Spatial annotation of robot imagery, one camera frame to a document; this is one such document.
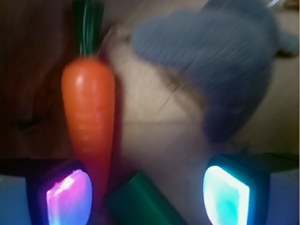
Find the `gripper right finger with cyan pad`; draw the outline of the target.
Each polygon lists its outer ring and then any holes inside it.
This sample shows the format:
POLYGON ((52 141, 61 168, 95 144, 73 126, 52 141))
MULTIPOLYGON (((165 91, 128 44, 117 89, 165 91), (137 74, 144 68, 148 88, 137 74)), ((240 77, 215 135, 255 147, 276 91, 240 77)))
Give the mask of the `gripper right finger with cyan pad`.
POLYGON ((207 164, 203 201, 213 225, 298 225, 299 156, 219 154, 207 164))

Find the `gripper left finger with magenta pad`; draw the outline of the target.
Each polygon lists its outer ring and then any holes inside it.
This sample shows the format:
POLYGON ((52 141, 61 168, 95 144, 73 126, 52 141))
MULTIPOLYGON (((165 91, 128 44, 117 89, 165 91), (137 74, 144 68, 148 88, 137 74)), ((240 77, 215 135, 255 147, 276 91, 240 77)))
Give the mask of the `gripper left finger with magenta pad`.
POLYGON ((2 225, 86 225, 92 184, 79 160, 1 160, 2 225))

